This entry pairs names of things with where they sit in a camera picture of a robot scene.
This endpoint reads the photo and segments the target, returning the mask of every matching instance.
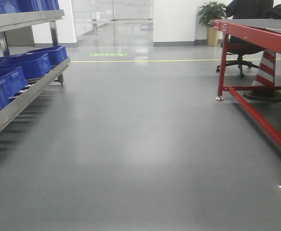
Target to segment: office chair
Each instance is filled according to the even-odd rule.
[[[241,39],[238,39],[236,37],[230,37],[230,40],[229,40],[229,46],[231,45],[249,45],[251,43],[248,43],[244,40],[241,40]],[[244,55],[248,55],[248,54],[256,54],[258,52],[261,52],[263,51],[264,49],[259,47],[257,49],[251,49],[251,50],[228,50],[227,51],[227,55],[237,55],[238,58],[237,60],[227,60],[226,61],[226,66],[232,66],[232,65],[238,65],[238,69],[240,70],[240,77],[243,78],[245,75],[243,73],[243,70],[242,70],[242,66],[245,65],[245,66],[248,66],[249,68],[258,68],[257,65],[253,64],[252,62],[250,61],[246,61],[246,60],[243,60],[243,56]],[[218,65],[216,67],[216,72],[220,72],[220,67],[221,65]]]
[[[232,0],[232,2],[225,8],[225,13],[227,17],[233,17],[233,19],[257,19],[257,18],[267,18],[268,11],[273,7],[273,0]],[[229,39],[229,45],[232,42],[236,43],[235,45],[251,45],[242,39],[231,36]],[[242,72],[242,65],[248,67],[258,68],[257,65],[254,65],[252,62],[244,61],[243,56],[247,54],[256,54],[263,51],[263,48],[260,47],[251,47],[251,49],[241,49],[241,50],[232,50],[229,48],[227,54],[237,55],[238,58],[235,61],[226,61],[226,66],[238,65],[240,69],[240,77],[244,77]],[[220,71],[220,65],[216,67],[216,72]]]

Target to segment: gold planter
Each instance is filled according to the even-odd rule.
[[[207,46],[216,47],[218,41],[219,31],[213,29],[213,27],[208,27],[207,30]]]

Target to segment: red metal table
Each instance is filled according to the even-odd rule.
[[[281,54],[281,19],[235,19],[213,20],[213,28],[223,32],[223,51],[220,67],[220,79],[216,100],[222,101],[224,91],[228,91],[251,115],[251,117],[266,131],[266,133],[281,147],[281,134],[260,113],[255,110],[239,93],[240,90],[281,90],[281,86],[225,86],[225,68],[227,50],[244,49],[244,46],[230,46],[229,35],[236,36],[257,46]]]

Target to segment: shelving rack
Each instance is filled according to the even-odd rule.
[[[38,11],[0,14],[0,43],[3,55],[10,55],[6,42],[5,31],[32,26],[41,23],[50,23],[53,46],[58,45],[56,20],[62,19],[63,10]],[[65,59],[48,74],[37,80],[31,87],[20,94],[0,111],[0,132],[21,113],[49,84],[53,81],[63,84],[63,71],[68,67],[70,58]]]

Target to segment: green plant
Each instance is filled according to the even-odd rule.
[[[208,27],[209,22],[212,19],[223,19],[226,18],[224,8],[226,7],[223,3],[218,3],[217,1],[210,1],[209,3],[204,3],[199,7],[198,16],[201,16],[199,23]]]

